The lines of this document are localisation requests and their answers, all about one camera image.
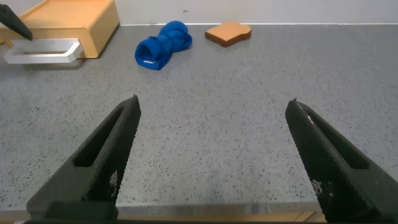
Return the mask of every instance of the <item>blue plastic object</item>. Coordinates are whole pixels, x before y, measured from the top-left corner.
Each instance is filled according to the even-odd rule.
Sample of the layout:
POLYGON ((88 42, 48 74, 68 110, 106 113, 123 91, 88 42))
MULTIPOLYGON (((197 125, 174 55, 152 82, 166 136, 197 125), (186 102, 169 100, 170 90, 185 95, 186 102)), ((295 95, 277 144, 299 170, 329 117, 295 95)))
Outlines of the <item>blue plastic object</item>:
POLYGON ((160 70, 169 62, 172 53, 185 50, 191 44, 188 27, 180 21, 172 21, 160 30, 157 37, 148 37, 139 43, 136 61, 143 67, 160 70))

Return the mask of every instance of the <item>granite surface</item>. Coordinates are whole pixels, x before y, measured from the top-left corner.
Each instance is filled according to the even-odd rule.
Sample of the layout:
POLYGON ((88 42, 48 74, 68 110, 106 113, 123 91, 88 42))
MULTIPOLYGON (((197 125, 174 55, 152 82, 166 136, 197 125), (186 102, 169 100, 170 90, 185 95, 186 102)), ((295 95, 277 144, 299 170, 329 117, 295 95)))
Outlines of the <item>granite surface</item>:
POLYGON ((398 179, 398 26, 253 26, 161 70, 135 47, 160 27, 121 27, 97 60, 8 65, 0 47, 0 210, 26 202, 122 100, 142 116, 120 207, 316 202, 284 111, 311 106, 398 179))

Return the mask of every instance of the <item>drawer handle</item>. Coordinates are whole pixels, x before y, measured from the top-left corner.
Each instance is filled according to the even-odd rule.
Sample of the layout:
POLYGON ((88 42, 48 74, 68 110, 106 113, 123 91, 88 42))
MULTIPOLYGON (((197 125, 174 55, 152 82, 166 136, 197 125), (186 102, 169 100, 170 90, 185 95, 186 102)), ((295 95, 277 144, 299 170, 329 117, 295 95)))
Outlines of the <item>drawer handle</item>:
POLYGON ((78 39, 12 40, 12 43, 14 46, 4 54, 9 64, 70 63, 83 51, 78 39))

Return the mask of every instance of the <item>bread slice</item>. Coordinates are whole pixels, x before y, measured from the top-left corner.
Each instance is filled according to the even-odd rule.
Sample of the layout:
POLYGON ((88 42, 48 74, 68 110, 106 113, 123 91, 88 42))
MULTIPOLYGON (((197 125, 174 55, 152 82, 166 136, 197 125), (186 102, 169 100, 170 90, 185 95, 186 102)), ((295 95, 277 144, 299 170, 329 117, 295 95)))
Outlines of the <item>bread slice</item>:
POLYGON ((205 37, 223 47, 229 47, 251 36, 251 27, 235 21, 223 22, 205 32, 205 37))

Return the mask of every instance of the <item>wooden box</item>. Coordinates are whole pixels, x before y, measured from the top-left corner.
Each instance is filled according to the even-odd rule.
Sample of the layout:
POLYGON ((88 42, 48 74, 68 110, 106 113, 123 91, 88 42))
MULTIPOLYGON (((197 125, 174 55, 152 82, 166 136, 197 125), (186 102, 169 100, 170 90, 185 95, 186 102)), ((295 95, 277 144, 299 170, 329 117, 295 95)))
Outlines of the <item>wooden box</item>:
MULTIPOLYGON (((119 25, 114 0, 45 0, 20 16, 33 39, 78 39, 78 58, 96 58, 119 25)), ((5 26, 0 37, 11 48, 24 39, 5 26)))

